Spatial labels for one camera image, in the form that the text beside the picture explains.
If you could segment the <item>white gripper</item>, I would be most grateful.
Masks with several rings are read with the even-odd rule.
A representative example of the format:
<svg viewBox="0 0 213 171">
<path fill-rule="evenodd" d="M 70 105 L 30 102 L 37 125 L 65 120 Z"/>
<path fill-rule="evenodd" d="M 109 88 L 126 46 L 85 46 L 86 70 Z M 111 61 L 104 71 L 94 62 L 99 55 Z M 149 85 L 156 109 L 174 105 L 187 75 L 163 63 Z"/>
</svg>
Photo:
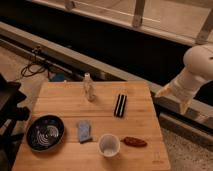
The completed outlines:
<svg viewBox="0 0 213 171">
<path fill-rule="evenodd" d="M 180 103 L 180 113 L 185 114 L 190 103 L 191 99 L 193 99 L 196 95 L 195 91 L 188 90 L 182 87 L 177 80 L 173 79 L 169 84 L 166 84 L 162 87 L 156 94 L 155 97 L 159 98 L 169 93 L 172 93 L 176 98 L 178 98 Z"/>
</svg>

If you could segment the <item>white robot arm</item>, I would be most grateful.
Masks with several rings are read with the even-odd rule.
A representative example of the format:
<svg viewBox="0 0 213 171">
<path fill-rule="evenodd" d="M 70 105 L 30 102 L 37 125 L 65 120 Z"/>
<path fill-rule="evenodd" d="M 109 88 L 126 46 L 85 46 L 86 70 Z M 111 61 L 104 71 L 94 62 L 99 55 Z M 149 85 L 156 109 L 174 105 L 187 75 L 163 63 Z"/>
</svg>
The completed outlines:
<svg viewBox="0 0 213 171">
<path fill-rule="evenodd" d="M 180 102 L 184 114 L 200 88 L 213 81 L 213 45 L 197 45 L 186 51 L 182 71 L 161 88 L 155 97 L 172 94 Z"/>
</svg>

